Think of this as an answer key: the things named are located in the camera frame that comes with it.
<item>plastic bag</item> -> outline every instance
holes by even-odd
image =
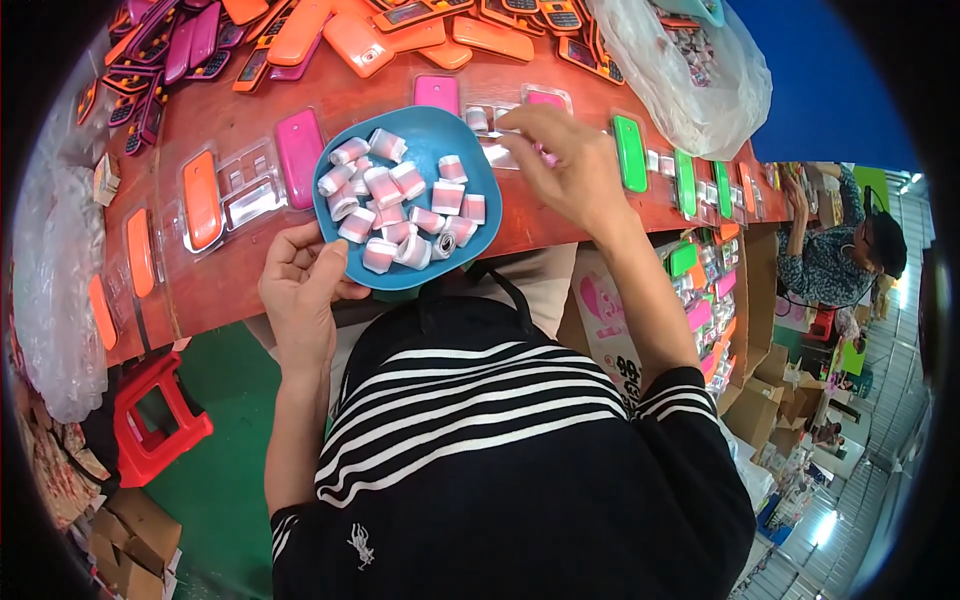
[[[713,47],[710,85],[698,87],[680,50],[647,2],[588,0],[605,49],[675,147],[708,160],[732,160],[767,119],[773,81],[763,53],[729,4],[727,24],[697,20]]]

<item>striped shirt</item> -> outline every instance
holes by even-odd
[[[696,369],[628,413],[559,345],[412,348],[340,401],[318,501],[272,518],[281,600],[720,598],[746,561],[753,512]]]

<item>cardboard box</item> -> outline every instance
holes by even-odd
[[[181,526],[139,488],[121,489],[93,518],[90,554],[97,569],[127,600],[160,600],[164,570],[180,542]]]

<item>rolled candy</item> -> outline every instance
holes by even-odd
[[[411,235],[396,249],[394,262],[422,271],[430,264],[430,252],[430,242],[418,235]]]
[[[444,228],[444,217],[419,206],[410,209],[410,221],[431,235]]]
[[[353,190],[348,185],[326,197],[326,207],[330,209],[330,218],[334,221],[342,221],[359,205],[360,201],[353,195]]]
[[[370,144],[360,137],[352,137],[330,153],[333,164],[347,164],[370,151]]]
[[[394,178],[396,187],[400,188],[403,197],[407,200],[413,200],[426,191],[426,181],[417,170],[417,165],[410,160],[401,162],[391,169],[390,177]]]
[[[477,224],[473,223],[469,219],[464,219],[463,217],[453,215],[446,218],[444,222],[444,228],[441,229],[441,233],[444,231],[449,231],[457,238],[457,246],[462,248],[467,245],[467,242],[470,241],[470,238],[473,237],[473,233],[477,230]]]
[[[376,215],[363,206],[357,206],[337,229],[337,235],[355,244],[363,244],[367,241],[367,234],[370,233],[375,217]]]
[[[370,151],[393,162],[401,162],[403,153],[407,151],[407,142],[387,130],[377,129],[370,137]]]
[[[387,167],[367,169],[363,179],[380,210],[403,202],[403,194],[390,177],[390,169]]]
[[[353,163],[348,162],[347,164],[339,164],[327,171],[326,175],[317,181],[317,189],[320,190],[320,195],[330,196],[346,185],[356,170],[357,168],[353,166]]]
[[[464,164],[460,162],[459,156],[440,157],[440,177],[453,183],[466,183],[468,181],[467,172],[464,171]]]
[[[460,203],[466,189],[461,183],[437,181],[433,184],[431,209],[439,215],[460,214]]]
[[[397,245],[379,237],[367,240],[367,247],[363,250],[363,266],[374,273],[381,275],[390,269],[396,256]]]
[[[460,216],[477,225],[487,222],[487,201],[483,194],[467,194],[460,205]]]
[[[417,235],[417,226],[409,221],[404,221],[403,223],[394,223],[393,225],[385,225],[383,229],[380,230],[380,234],[383,235],[383,239],[388,242],[393,242],[394,244],[402,244],[411,235]]]
[[[453,249],[457,247],[457,236],[450,231],[442,231],[437,239],[433,241],[433,248],[430,249],[430,257],[433,260],[446,260],[453,254]]]

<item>right hand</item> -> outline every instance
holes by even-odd
[[[497,120],[500,143],[510,151],[540,201],[583,229],[594,240],[625,216],[636,218],[620,182],[616,146],[609,135],[550,105],[522,105]],[[557,157],[546,166],[532,142]]]

